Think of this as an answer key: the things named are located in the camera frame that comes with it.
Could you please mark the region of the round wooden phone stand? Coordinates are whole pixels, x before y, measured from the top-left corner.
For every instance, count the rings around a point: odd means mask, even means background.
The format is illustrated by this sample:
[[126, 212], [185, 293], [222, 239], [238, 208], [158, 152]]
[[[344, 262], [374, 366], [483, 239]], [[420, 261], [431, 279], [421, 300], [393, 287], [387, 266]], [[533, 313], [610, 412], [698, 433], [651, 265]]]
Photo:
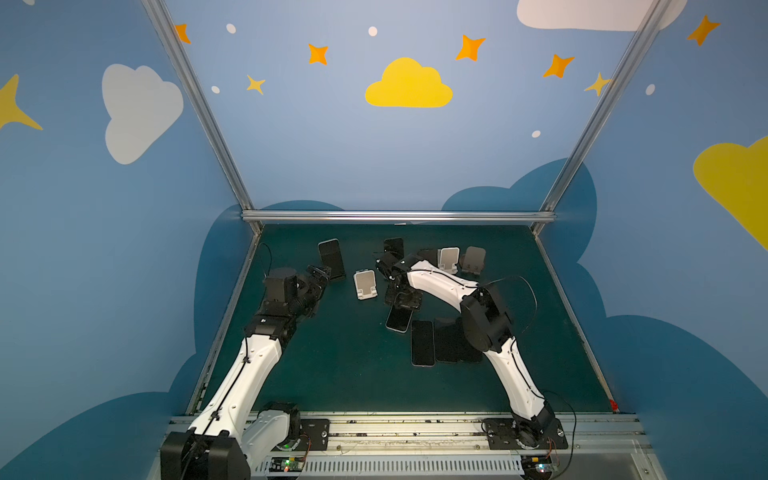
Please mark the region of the round wooden phone stand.
[[462, 272], [480, 276], [485, 268], [487, 252], [484, 248], [469, 246], [460, 258], [460, 269]]

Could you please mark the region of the white-edged phone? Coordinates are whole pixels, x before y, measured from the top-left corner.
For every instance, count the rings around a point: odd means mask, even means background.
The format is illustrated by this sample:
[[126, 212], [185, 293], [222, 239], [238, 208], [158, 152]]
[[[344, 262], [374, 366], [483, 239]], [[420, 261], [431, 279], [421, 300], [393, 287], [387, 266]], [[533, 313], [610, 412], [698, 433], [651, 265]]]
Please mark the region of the white-edged phone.
[[389, 311], [385, 326], [388, 330], [405, 334], [411, 324], [413, 310], [393, 305]]

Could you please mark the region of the black phone stand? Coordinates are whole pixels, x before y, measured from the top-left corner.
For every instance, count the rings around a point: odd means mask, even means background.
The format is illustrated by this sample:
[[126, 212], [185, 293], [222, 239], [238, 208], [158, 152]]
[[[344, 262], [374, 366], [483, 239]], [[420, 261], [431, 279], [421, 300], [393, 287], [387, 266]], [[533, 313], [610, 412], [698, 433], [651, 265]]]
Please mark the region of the black phone stand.
[[430, 264], [438, 265], [438, 250], [437, 249], [421, 249], [417, 252], [417, 255], [423, 260], [428, 261]]

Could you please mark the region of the purple phone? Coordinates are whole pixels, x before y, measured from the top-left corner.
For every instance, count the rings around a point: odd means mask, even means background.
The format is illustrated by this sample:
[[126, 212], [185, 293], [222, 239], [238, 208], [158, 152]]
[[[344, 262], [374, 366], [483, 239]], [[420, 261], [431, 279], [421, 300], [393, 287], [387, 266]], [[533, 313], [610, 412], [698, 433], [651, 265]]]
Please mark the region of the purple phone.
[[434, 325], [415, 320], [411, 326], [411, 363], [416, 367], [433, 367], [436, 363]]

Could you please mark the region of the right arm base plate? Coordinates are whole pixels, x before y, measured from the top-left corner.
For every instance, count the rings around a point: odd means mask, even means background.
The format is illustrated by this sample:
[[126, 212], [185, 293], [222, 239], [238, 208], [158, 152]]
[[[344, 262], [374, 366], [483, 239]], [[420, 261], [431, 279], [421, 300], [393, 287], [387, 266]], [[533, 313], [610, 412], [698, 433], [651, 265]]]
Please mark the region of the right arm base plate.
[[481, 421], [491, 450], [567, 449], [567, 435], [558, 419], [547, 425], [507, 418], [485, 418]]

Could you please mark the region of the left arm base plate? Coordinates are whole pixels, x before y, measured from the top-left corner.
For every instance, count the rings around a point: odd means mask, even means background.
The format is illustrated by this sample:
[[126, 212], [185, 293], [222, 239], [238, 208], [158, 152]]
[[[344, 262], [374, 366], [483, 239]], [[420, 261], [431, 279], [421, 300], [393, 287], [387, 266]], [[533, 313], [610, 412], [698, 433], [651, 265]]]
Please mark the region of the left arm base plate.
[[327, 419], [301, 419], [289, 427], [287, 438], [277, 446], [281, 451], [326, 451], [329, 442], [330, 421]]

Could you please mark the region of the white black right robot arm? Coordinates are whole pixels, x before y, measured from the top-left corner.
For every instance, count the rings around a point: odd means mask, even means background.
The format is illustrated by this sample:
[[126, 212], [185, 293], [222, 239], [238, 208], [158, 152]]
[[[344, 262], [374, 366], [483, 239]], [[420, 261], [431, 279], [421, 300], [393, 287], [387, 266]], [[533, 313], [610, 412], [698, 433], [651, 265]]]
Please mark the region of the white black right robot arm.
[[498, 288], [462, 279], [411, 254], [387, 252], [376, 269], [408, 298], [427, 293], [457, 310], [466, 341], [490, 361], [509, 400], [513, 440], [524, 449], [566, 448], [568, 437], [552, 406], [537, 388], [519, 351], [513, 319]]

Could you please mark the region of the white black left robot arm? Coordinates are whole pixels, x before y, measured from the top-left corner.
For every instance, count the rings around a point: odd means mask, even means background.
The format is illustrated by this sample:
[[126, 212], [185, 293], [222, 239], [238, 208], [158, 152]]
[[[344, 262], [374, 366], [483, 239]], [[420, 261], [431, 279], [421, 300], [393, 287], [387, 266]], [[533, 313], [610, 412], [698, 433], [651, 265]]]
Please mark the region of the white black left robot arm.
[[275, 402], [253, 423], [247, 419], [299, 320], [317, 311], [330, 277], [330, 268], [313, 265], [304, 273], [285, 267], [266, 276], [262, 302], [218, 390], [186, 431], [169, 433], [162, 444], [162, 479], [249, 479], [275, 447], [300, 440], [293, 404]]

